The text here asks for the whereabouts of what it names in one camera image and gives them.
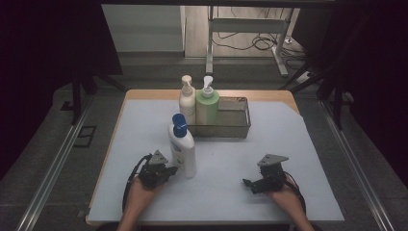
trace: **blue cap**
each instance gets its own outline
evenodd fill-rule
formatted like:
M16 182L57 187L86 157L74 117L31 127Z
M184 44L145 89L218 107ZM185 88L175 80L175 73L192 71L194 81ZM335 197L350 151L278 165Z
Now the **blue cap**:
M177 138L184 138L187 135L187 122L183 114L173 116L173 133Z

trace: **white tabletop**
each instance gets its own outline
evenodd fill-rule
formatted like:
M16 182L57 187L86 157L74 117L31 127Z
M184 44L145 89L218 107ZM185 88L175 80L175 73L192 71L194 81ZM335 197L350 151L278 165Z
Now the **white tabletop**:
M344 220L303 118L281 102L249 101L246 139L195 138L197 174L170 177L140 216L141 224L283 223L290 219L242 179L262 178L257 163L267 154L289 157L282 167L305 197L312 221ZM176 100L127 100L95 189L87 222L119 221L126 180L136 163L159 149L171 166L167 126Z

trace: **pump bottle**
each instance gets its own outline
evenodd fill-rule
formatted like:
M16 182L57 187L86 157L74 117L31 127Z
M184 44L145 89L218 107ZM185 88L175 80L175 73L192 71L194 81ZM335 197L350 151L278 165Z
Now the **pump bottle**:
M195 88L191 85L191 76L185 75L181 78L183 87L180 90L180 113L186 119L188 125L195 124Z
M198 125L212 125L216 123L219 94L211 87L213 80L212 76L205 76L204 88L197 91L195 97L195 122Z

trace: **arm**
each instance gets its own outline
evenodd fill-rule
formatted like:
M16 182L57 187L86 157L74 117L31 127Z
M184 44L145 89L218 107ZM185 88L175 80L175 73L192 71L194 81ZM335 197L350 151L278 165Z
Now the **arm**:
M154 196L161 188L162 186L154 190L146 189L141 184L139 177L135 177L126 199L126 206L119 226L117 227L117 231L134 230L139 215L151 203Z
M291 177L286 175L287 181L295 185ZM284 185L279 192L266 192L266 195L272 198L296 225L299 231L313 231L312 224L303 213L302 205L294 191L287 185Z

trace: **lotion bottle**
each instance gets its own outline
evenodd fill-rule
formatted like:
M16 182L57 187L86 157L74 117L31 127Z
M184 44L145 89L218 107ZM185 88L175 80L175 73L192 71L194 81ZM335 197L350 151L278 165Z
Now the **lotion bottle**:
M172 120L173 124L168 126L168 137L173 164L183 175L193 178L197 173L194 139L182 114L174 115Z
M195 124L195 88L191 85L191 76L181 78L183 87L180 90L179 106L180 113L186 119L188 125Z
M216 123L219 94L211 87L213 80L212 76L205 76L204 88L197 91L195 97L195 123L198 125L212 125Z

